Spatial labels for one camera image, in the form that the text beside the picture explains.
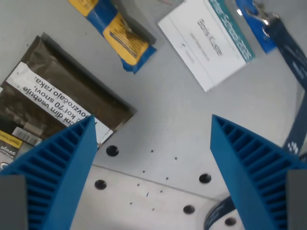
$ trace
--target ribbed surface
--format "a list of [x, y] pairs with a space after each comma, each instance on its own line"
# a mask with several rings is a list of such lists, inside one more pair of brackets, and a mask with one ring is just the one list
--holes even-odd
[[218, 122], [276, 229], [286, 230], [286, 173], [288, 170], [306, 168], [306, 166], [249, 130], [217, 116], [213, 116], [213, 119]]
[[26, 177], [28, 190], [29, 229], [39, 230], [50, 211], [50, 206], [57, 195], [62, 178], [67, 171], [70, 160], [83, 131], [90, 119], [83, 120], [61, 132], [52, 141], [44, 141], [36, 147], [37, 151], [30, 157], [18, 159], [22, 163], [8, 166], [1, 174], [22, 174]]

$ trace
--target gray plastic part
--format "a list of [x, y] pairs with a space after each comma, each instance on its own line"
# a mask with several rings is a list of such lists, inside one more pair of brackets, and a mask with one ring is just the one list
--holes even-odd
[[307, 170], [290, 170], [286, 181], [288, 230], [306, 230]]
[[24, 176], [0, 176], [0, 229], [28, 230]]

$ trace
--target blue lanyard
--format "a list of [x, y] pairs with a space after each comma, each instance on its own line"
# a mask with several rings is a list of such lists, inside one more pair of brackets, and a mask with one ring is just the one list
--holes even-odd
[[[285, 28], [283, 22], [277, 18], [267, 27], [267, 33], [276, 43], [283, 58], [293, 72], [297, 81], [307, 92], [307, 58]], [[298, 155], [304, 145], [307, 134], [307, 94], [291, 128], [289, 136], [283, 146], [284, 151]]]
[[[265, 25], [263, 28], [264, 33], [269, 36], [276, 44], [277, 48], [281, 52], [287, 65], [293, 72], [295, 78], [302, 85], [307, 92], [307, 58], [302, 49], [292, 38], [287, 31], [284, 23], [276, 14], [266, 14], [257, 4], [254, 4], [257, 15], [254, 15], [247, 9], [247, 13], [260, 21]], [[305, 137], [307, 134], [307, 93], [305, 93], [301, 107], [296, 115], [295, 121], [291, 128], [288, 138], [283, 146], [283, 150], [298, 155], [301, 148], [304, 145]], [[300, 157], [301, 161], [307, 161], [307, 153]], [[204, 230], [209, 228], [219, 220], [221, 217], [235, 210], [235, 206], [229, 196], [225, 200], [221, 201], [208, 215]]]

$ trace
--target yellow and blue wrapper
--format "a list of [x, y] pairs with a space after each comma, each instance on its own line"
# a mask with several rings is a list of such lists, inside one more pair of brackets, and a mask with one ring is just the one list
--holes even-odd
[[156, 49], [135, 34], [110, 0], [69, 0], [120, 56], [123, 68], [136, 73]]

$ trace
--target screw hole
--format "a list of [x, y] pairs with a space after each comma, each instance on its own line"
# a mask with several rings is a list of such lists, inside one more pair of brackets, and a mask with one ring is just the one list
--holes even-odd
[[199, 180], [202, 184], [207, 184], [211, 181], [211, 176], [209, 174], [205, 173], [205, 174], [200, 176]]
[[234, 226], [236, 224], [236, 219], [233, 217], [227, 218], [225, 220], [225, 225], [227, 226]]
[[192, 205], [187, 205], [187, 206], [185, 206], [184, 208], [183, 208], [183, 212], [185, 213], [185, 214], [193, 214], [194, 212], [195, 212], [195, 208], [194, 208], [194, 206], [192, 206]]
[[116, 146], [110, 145], [110, 146], [107, 147], [106, 153], [110, 157], [115, 157], [119, 154], [119, 150]]
[[104, 190], [106, 188], [106, 182], [103, 180], [95, 181], [95, 188], [98, 190]]

